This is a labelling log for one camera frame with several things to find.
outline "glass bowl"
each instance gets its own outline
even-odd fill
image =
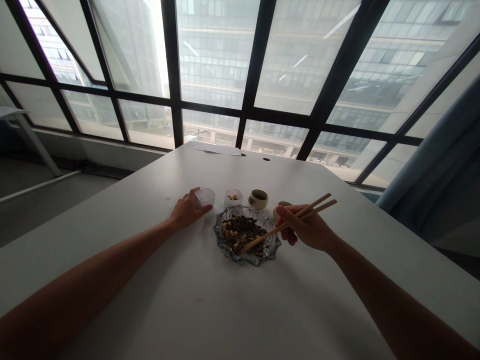
[[[275,260],[275,254],[277,252],[277,249],[282,244],[277,234],[272,235],[263,241],[262,257],[255,256],[254,254],[250,253],[242,254],[242,256],[239,256],[233,253],[230,248],[225,245],[222,239],[223,221],[230,220],[232,216],[241,215],[247,218],[257,219],[256,224],[259,225],[261,228],[265,229],[267,232],[275,228],[274,224],[272,224],[270,219],[264,213],[253,207],[247,207],[242,205],[227,207],[225,211],[219,213],[216,216],[216,224],[213,227],[213,231],[216,234],[216,243],[221,249],[221,252],[227,258],[232,259],[234,262],[239,263],[243,266],[253,265],[255,267],[259,267],[264,262],[267,262],[269,260]]]

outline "forearm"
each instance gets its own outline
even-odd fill
[[[114,245],[47,284],[0,319],[0,350],[50,358],[82,330],[177,228],[169,221]]]
[[[397,359],[478,359],[477,350],[340,238],[326,252]]]

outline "wooden chopsticks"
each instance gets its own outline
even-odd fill
[[[313,214],[316,214],[318,212],[321,212],[322,210],[325,210],[326,208],[329,208],[331,207],[332,205],[336,204],[337,203],[337,200],[330,200],[329,202],[326,202],[325,204],[323,205],[320,205],[319,207],[317,208],[314,208],[315,206],[317,206],[318,204],[320,204],[321,202],[323,202],[324,200],[328,199],[329,197],[331,197],[332,194],[330,193],[327,193],[325,195],[323,195],[321,198],[319,198],[318,200],[312,202],[310,205],[308,205],[307,207],[304,207],[302,210],[300,210],[299,212],[297,212],[295,214],[295,217],[297,218],[300,218],[302,220],[305,220],[309,217],[311,217]],[[280,226],[274,228],[272,231],[270,232],[267,232],[265,235],[263,236],[260,236],[258,239],[255,239],[253,241],[250,241],[248,244],[246,244],[241,250],[242,251],[246,251],[252,247],[254,247],[255,245],[257,245],[258,243],[260,243],[261,241],[269,238],[270,236],[282,231],[282,230],[285,230],[286,228],[288,228],[288,224],[286,222],[282,223]]]

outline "floor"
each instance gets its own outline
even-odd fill
[[[0,198],[53,178],[44,165],[0,157]],[[117,181],[82,173],[1,204],[0,248]]]

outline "black window frame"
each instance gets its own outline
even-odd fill
[[[230,116],[239,118],[239,126],[236,135],[235,146],[239,149],[242,147],[245,126],[247,120],[254,120],[265,123],[286,125],[290,127],[304,128],[308,130],[305,140],[301,144],[301,148],[296,156],[296,160],[305,161],[316,145],[319,135],[322,132],[352,136],[357,138],[378,140],[386,142],[385,146],[374,156],[373,160],[366,166],[354,182],[348,182],[361,188],[375,189],[383,191],[383,188],[368,186],[362,184],[363,181],[372,173],[372,171],[380,164],[380,162],[389,154],[389,152],[397,144],[405,144],[419,146],[423,139],[419,137],[407,136],[407,132],[421,118],[425,111],[433,104],[433,102],[442,94],[442,92],[450,85],[455,77],[467,66],[467,64],[480,51],[480,34],[473,39],[465,51],[458,57],[453,65],[439,79],[431,91],[424,97],[415,110],[409,115],[407,120],[400,126],[395,133],[384,133],[374,130],[367,130],[361,127],[347,127],[337,124],[327,123],[331,112],[334,109],[352,71],[357,65],[368,41],[370,40],[377,24],[379,23],[389,1],[388,0],[363,0],[358,12],[353,17],[350,28],[341,44],[336,55],[335,61],[320,91],[310,115],[302,115],[264,109],[255,107],[255,98],[260,81],[260,73],[264,62],[267,43],[269,40],[270,28],[272,25],[276,0],[260,0],[259,11],[256,21],[255,33],[253,38],[253,47],[250,56],[248,71],[246,74],[246,86],[241,109],[232,109],[228,107],[220,107],[206,105],[196,102],[182,100],[181,94],[181,76],[180,76],[180,55],[177,35],[177,10],[175,0],[162,0],[162,18],[163,30],[165,36],[165,48],[167,58],[167,70],[170,86],[170,98],[162,98],[138,93],[130,93],[117,90],[113,86],[110,76],[108,64],[103,52],[100,38],[94,21],[92,8],[88,0],[79,0],[83,15],[88,25],[89,33],[93,41],[96,55],[98,57],[105,81],[97,81],[92,78],[88,69],[82,63],[80,57],[76,54],[75,49],[71,46],[68,39],[64,36],[52,16],[49,14],[41,0],[36,0],[40,10],[50,22],[53,29],[60,36],[66,47],[72,54],[75,61],[79,64],[82,71],[86,74],[90,82],[94,85],[100,85],[106,88],[83,87],[74,84],[59,82],[53,73],[53,70],[43,53],[42,47],[37,39],[34,29],[20,4],[19,0],[5,0],[6,4],[13,15],[27,45],[29,46],[40,70],[45,79],[30,78],[7,73],[0,73],[0,84],[5,89],[15,106],[21,108],[21,104],[10,90],[7,82],[16,82],[30,85],[48,87],[52,90],[65,118],[67,119],[72,132],[82,135],[86,138],[101,139],[113,143],[132,144],[126,129],[126,123],[122,111],[119,106],[119,100],[130,100],[138,103],[161,105],[170,107],[172,115],[173,137],[175,148],[181,146],[184,142],[182,110],[193,110],[197,112],[218,114],[221,116]],[[99,95],[109,97],[113,103],[115,115],[121,130],[123,141],[112,140],[100,136],[84,134],[80,131],[72,110],[70,109],[62,91],[74,91],[84,94]],[[69,133],[70,131],[59,130],[50,127],[34,125],[30,118],[25,118],[33,128],[47,129],[59,133]],[[136,146],[169,152],[169,149],[162,149],[145,144],[135,143]]]

